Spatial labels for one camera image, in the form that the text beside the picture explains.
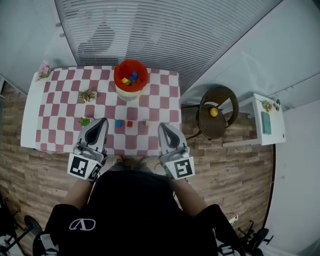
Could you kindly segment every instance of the red bucket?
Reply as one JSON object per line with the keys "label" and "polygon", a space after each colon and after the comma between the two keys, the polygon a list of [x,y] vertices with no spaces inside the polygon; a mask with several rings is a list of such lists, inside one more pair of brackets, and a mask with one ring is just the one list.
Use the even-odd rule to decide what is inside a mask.
{"label": "red bucket", "polygon": [[[129,79],[132,73],[137,73],[135,85],[126,85],[122,82],[123,78]],[[149,75],[147,68],[137,60],[125,60],[114,69],[114,83],[119,97],[125,101],[136,99],[143,88],[147,85]]]}

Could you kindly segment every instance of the window blinds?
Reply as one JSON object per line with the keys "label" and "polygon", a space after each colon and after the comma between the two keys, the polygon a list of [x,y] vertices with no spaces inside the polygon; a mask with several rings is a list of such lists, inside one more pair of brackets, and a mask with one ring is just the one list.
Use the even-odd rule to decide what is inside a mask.
{"label": "window blinds", "polygon": [[55,0],[78,65],[138,60],[183,93],[280,0]]}

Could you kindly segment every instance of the brown chair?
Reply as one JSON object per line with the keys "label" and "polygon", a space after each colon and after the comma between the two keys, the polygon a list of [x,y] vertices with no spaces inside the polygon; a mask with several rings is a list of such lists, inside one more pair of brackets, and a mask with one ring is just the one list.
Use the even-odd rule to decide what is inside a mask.
{"label": "brown chair", "polygon": [[[220,106],[228,99],[230,99],[232,104],[232,115],[226,120]],[[187,140],[197,137],[200,134],[205,135],[209,140],[221,138],[225,134],[226,128],[236,120],[239,112],[238,99],[234,92],[228,87],[219,84],[213,85],[213,87],[205,93],[199,105],[184,106],[182,108],[194,107],[198,108],[195,119],[199,132],[187,138]],[[212,108],[216,108],[218,111],[216,117],[210,115]]]}

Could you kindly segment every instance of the teal book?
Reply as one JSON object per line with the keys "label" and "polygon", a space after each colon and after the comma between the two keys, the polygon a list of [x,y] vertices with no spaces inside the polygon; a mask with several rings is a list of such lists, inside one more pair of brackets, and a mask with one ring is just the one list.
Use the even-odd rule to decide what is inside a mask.
{"label": "teal book", "polygon": [[262,132],[263,134],[271,134],[271,123],[270,123],[270,115],[267,112],[261,112],[262,119]]}

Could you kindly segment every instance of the gray pants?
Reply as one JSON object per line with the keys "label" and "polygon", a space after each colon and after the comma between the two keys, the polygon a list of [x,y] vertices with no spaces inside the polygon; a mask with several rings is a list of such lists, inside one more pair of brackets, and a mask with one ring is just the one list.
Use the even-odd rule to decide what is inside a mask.
{"label": "gray pants", "polygon": [[[137,171],[143,171],[143,172],[149,172],[152,173],[152,171],[150,170],[150,168],[148,166],[146,166],[145,164],[141,164],[140,166],[138,166],[137,168],[134,168]],[[114,166],[112,166],[109,171],[128,171],[129,168],[123,164],[122,162],[117,162],[115,163]]]}

